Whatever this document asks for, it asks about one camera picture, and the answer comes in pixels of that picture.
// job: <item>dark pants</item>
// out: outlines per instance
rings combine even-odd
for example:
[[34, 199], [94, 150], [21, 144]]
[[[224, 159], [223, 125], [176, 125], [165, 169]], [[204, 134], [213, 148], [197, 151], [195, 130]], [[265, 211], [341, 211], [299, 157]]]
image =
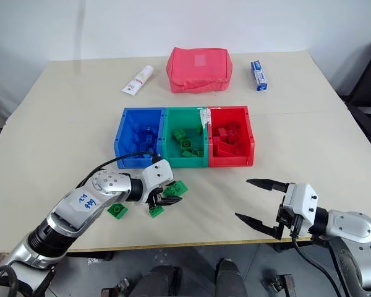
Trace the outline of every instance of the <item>dark pants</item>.
[[[173, 296], [180, 284], [180, 270], [157, 266], [146, 274], [129, 297]], [[247, 297], [241, 273], [229, 259], [220, 262], [216, 279], [216, 297]]]

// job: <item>gray floor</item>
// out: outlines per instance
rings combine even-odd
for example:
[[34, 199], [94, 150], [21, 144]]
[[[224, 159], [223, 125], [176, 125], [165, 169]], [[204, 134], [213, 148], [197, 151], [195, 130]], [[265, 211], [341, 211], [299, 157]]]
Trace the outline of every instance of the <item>gray floor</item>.
[[[302, 249], [331, 273], [339, 286], [330, 253], [318, 246]], [[249, 296], [285, 296], [270, 294], [264, 279], [276, 274], [293, 274], [298, 297], [334, 296], [328, 280], [306, 263], [294, 250], [277, 253], [267, 244], [232, 244], [225, 246], [172, 247], [138, 251], [118, 251], [111, 261], [88, 263], [86, 258], [68, 257], [59, 264], [58, 274], [47, 297], [100, 296], [102, 288], [115, 286], [127, 277], [136, 282], [156, 265], [182, 268], [182, 296], [214, 296], [216, 265], [222, 258], [232, 258], [244, 276]]]

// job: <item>beige tabletop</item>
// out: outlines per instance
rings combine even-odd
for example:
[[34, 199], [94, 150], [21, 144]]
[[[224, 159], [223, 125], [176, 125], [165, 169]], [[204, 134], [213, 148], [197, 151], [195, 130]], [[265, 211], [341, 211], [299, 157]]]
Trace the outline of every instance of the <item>beige tabletop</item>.
[[[182, 202], [156, 218], [131, 203], [121, 220], [104, 211], [72, 250], [268, 241], [234, 213], [273, 225], [282, 194], [248, 178], [310, 183], [321, 207], [371, 216], [371, 145], [309, 54], [231, 58], [228, 90], [197, 95], [169, 91], [166, 58], [49, 63], [0, 136], [0, 251], [10, 251], [91, 169], [115, 157], [124, 107], [247, 105], [255, 164], [174, 169], [189, 187]], [[255, 91], [254, 59], [265, 68], [267, 91]], [[136, 96], [122, 93], [147, 64], [155, 75]]]

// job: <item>black cable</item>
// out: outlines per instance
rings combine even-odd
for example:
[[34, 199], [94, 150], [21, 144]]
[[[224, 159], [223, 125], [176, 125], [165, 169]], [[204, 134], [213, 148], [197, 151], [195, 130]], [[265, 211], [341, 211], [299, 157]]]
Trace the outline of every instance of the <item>black cable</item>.
[[150, 155], [152, 156], [153, 160], [152, 160], [152, 163], [156, 163], [158, 159], [161, 159], [156, 153], [151, 153], [151, 152], [137, 152], [137, 153], [128, 153], [126, 155], [122, 155], [122, 156], [119, 156], [117, 158], [114, 158], [110, 161], [107, 161], [106, 163], [103, 163], [101, 165], [99, 165], [98, 167], [96, 167], [94, 170], [92, 170], [86, 178], [84, 178], [81, 183], [79, 183], [77, 185], [76, 188], [78, 187], [82, 187], [87, 181], [88, 179], [91, 178], [91, 176], [93, 176], [96, 172], [98, 172], [99, 170], [103, 170], [103, 167], [109, 165], [110, 163], [112, 162], [115, 162], [115, 161], [118, 161], [118, 160], [122, 160], [122, 159], [125, 159], [125, 158], [129, 158], [129, 157], [133, 157], [133, 156], [138, 156], [138, 155]]
[[0, 274], [3, 272], [7, 273], [8, 275], [9, 292], [7, 296], [16, 297], [19, 287], [17, 274], [15, 273], [14, 269], [9, 265], [0, 266]]
[[322, 267], [319, 263], [315, 262], [314, 260], [312, 260], [310, 257], [308, 257], [306, 254], [304, 254], [304, 252], [302, 252], [297, 244], [297, 238], [295, 236], [293, 236], [291, 238], [291, 241], [292, 243], [294, 244], [294, 247], [296, 248], [296, 251], [298, 252], [298, 254], [305, 260], [307, 261], [310, 265], [314, 266], [315, 268], [317, 268], [318, 270], [320, 270], [325, 276], [326, 278], [330, 281], [331, 285], [333, 286], [334, 290], [335, 290], [335, 293], [337, 295], [337, 297], [342, 297], [341, 296], [341, 293], [339, 292], [339, 289], [338, 287], [336, 286], [336, 283], [334, 282], [333, 278], [331, 277], [331, 275], [327, 272], [327, 270], [324, 269], [324, 267]]

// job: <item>pink bag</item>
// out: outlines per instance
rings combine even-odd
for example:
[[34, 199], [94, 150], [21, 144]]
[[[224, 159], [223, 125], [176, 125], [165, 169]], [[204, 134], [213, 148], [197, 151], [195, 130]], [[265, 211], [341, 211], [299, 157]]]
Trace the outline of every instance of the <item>pink bag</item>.
[[226, 90], [232, 62], [223, 48], [174, 48], [166, 72], [173, 93]]

